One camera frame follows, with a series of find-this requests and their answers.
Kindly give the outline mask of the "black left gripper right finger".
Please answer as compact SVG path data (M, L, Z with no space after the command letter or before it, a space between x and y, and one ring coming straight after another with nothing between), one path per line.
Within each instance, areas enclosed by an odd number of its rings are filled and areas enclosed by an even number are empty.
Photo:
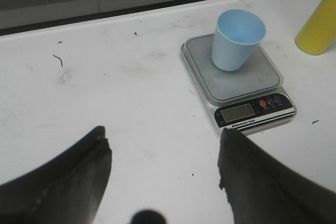
M335 223L335 193L288 168L237 130L224 129L219 187L235 223Z

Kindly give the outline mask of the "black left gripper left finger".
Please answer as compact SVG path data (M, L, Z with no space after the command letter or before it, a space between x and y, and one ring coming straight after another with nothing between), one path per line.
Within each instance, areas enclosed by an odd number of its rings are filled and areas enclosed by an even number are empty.
M1 223L93 223L112 151L97 126L41 167L1 185Z

